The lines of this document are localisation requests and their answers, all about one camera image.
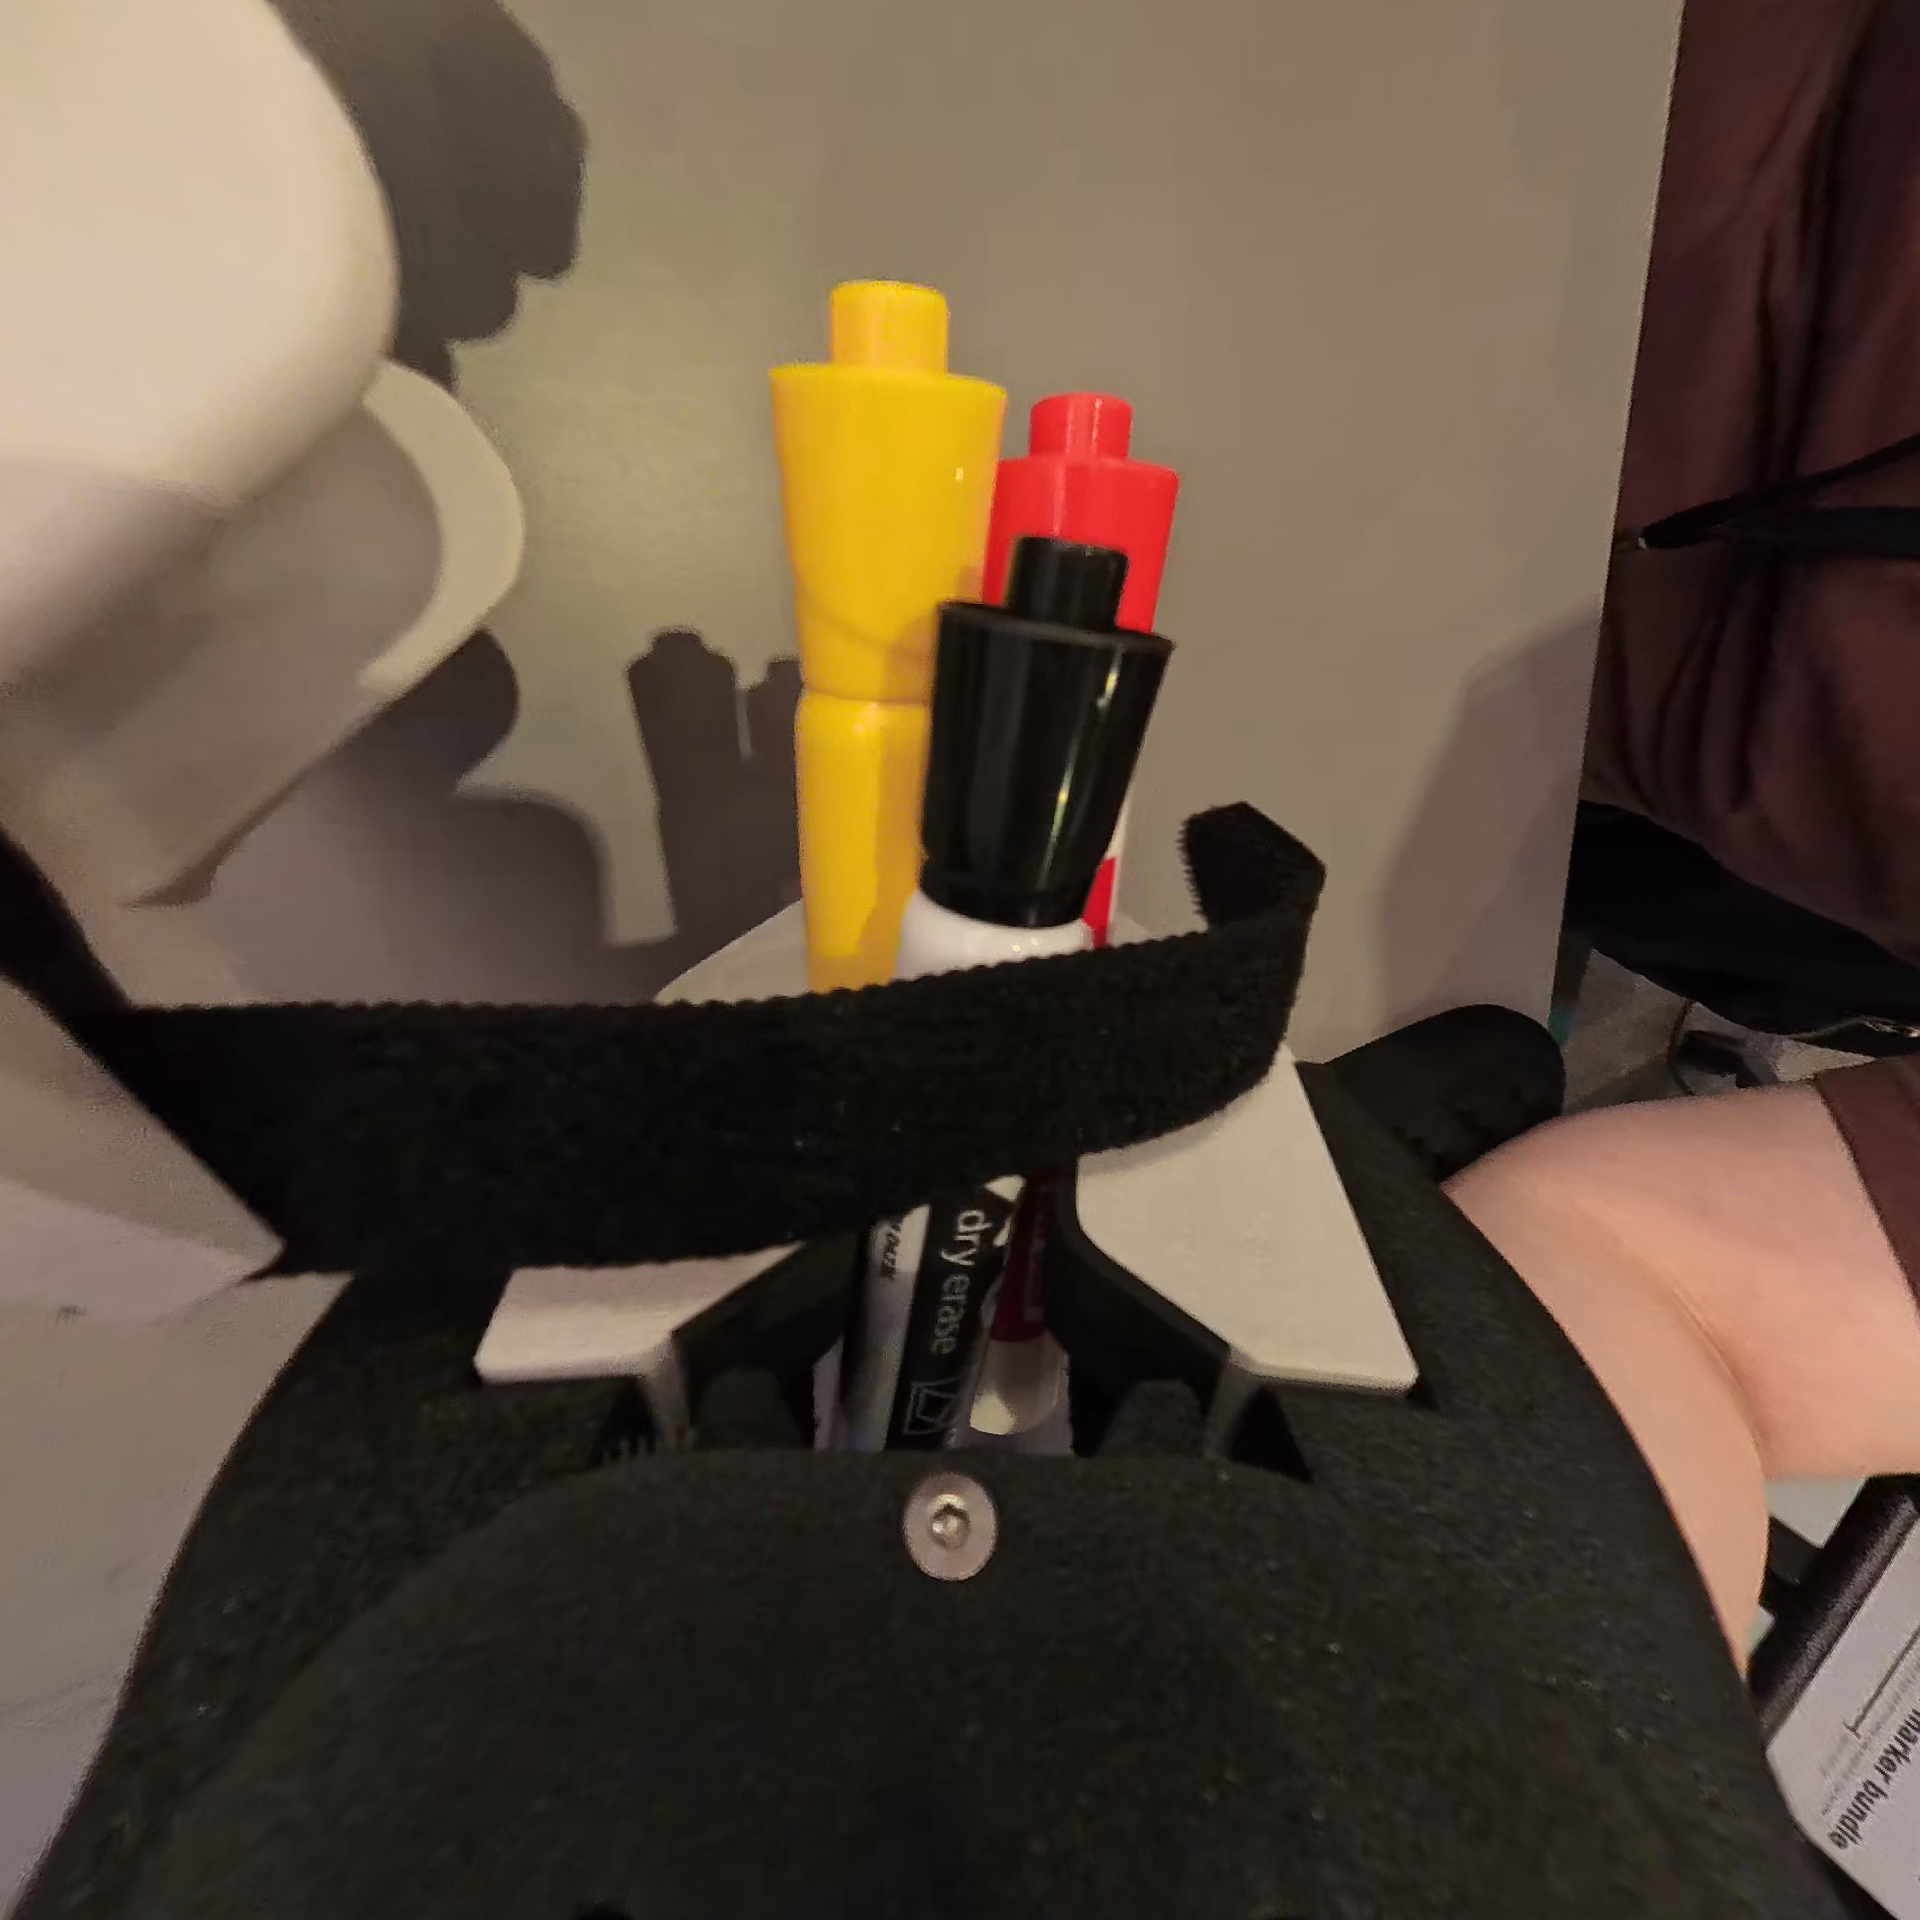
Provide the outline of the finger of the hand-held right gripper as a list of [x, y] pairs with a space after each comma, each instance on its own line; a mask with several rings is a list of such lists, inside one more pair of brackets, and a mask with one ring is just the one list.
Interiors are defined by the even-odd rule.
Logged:
[[5, 692], [6, 838], [83, 906], [191, 899], [301, 779], [481, 631], [512, 474], [449, 390], [380, 367], [264, 495]]
[[102, 1059], [129, 1011], [3, 840], [3, 1308], [150, 1324], [269, 1272], [281, 1239]]

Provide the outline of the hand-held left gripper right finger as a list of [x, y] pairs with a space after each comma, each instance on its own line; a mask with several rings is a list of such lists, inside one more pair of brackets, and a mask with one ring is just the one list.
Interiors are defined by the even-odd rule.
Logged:
[[1289, 1047], [1212, 1118], [1063, 1176], [1054, 1338], [1077, 1450], [1150, 1384], [1185, 1387], [1213, 1443], [1265, 1390], [1407, 1396], [1417, 1361]]

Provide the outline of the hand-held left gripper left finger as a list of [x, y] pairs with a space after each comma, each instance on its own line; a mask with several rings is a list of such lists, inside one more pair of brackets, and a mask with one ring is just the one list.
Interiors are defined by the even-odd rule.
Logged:
[[[672, 978], [656, 1000], [763, 1002], [804, 987], [804, 920], [792, 904]], [[684, 1450], [702, 1364], [680, 1355], [680, 1334], [711, 1313], [732, 1331], [761, 1280], [798, 1254], [798, 1244], [785, 1244], [672, 1264], [524, 1266], [487, 1324], [475, 1375], [488, 1386], [637, 1386], [648, 1447]]]

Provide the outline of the black cap marker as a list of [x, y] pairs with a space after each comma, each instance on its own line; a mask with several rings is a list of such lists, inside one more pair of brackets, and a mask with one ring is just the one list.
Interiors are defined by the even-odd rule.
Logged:
[[[942, 609], [895, 982], [1089, 950], [1083, 915], [1169, 657], [1118, 625], [1127, 582], [1118, 550], [1029, 536], [1000, 606]], [[1022, 1195], [1003, 1176], [871, 1227], [839, 1367], [843, 1450], [956, 1443]]]

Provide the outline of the yellow marker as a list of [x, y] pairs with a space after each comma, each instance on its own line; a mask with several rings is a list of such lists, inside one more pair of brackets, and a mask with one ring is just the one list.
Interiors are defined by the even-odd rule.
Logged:
[[843, 282], [828, 356], [771, 372], [811, 992], [894, 971], [920, 875], [940, 612], [981, 592], [1006, 390], [950, 370], [948, 323], [933, 288]]

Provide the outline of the red cap marker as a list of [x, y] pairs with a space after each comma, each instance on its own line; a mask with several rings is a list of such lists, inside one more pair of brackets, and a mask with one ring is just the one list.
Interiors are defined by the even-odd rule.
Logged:
[[[1056, 394], [1035, 400], [1025, 451], [998, 464], [987, 539], [987, 583], [1006, 588], [1024, 538], [1095, 544], [1127, 558], [1116, 625], [1150, 633], [1179, 476], [1132, 454], [1134, 408], [1107, 394]], [[989, 1346], [979, 1375], [967, 1444], [1016, 1455], [1064, 1455], [1072, 1447], [1064, 1351], [1046, 1334], [1044, 1260], [1054, 1179], [1025, 1183], [1000, 1274]]]

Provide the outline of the person's left forearm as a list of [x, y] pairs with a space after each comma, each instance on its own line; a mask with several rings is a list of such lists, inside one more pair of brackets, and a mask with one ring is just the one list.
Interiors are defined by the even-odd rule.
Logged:
[[1743, 1664], [1767, 1489], [1917, 1467], [1916, 1068], [1561, 1118], [1447, 1195], [1605, 1387]]

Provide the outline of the dark trousers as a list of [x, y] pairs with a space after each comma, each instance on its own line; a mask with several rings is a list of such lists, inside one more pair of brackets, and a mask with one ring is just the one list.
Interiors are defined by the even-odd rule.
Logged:
[[1563, 936], [1761, 1035], [1871, 1059], [1917, 1049], [1913, 961], [1736, 878], [1633, 811], [1576, 808]]

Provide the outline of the black framed tag sign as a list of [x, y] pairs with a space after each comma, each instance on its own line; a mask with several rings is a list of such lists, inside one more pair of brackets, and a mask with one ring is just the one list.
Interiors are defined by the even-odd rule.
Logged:
[[1749, 1662], [1767, 1763], [1848, 1916], [1917, 1916], [1917, 1479], [1868, 1479], [1823, 1543], [1774, 1520]]

